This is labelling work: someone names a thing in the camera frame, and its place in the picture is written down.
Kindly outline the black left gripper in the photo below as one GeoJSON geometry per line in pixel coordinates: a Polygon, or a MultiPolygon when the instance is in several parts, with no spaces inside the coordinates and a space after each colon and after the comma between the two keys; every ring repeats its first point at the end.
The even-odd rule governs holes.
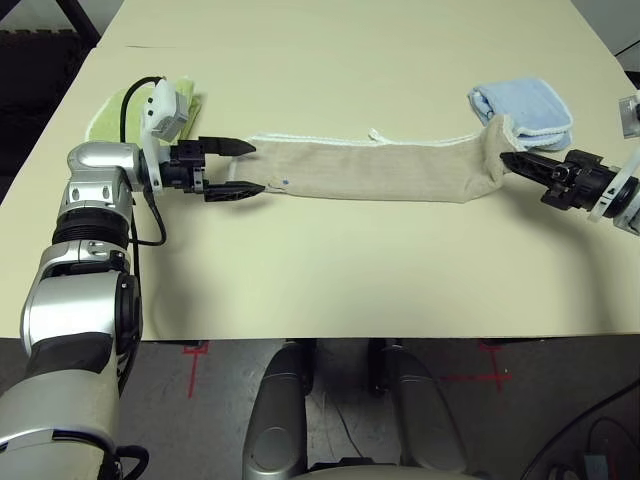
{"type": "Polygon", "coordinates": [[[162,184],[185,193],[203,193],[206,202],[251,198],[264,192],[265,187],[248,181],[207,185],[205,156],[242,156],[255,151],[252,144],[236,138],[199,136],[198,140],[179,140],[169,147],[169,160],[160,164],[162,184]]]}

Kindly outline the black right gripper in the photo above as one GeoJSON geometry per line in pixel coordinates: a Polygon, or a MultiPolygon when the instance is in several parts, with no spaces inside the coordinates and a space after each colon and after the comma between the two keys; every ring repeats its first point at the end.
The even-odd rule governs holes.
{"type": "Polygon", "coordinates": [[[577,149],[563,162],[530,152],[503,152],[500,158],[512,173],[548,187],[541,202],[563,211],[591,211],[613,180],[601,156],[577,149]]]}

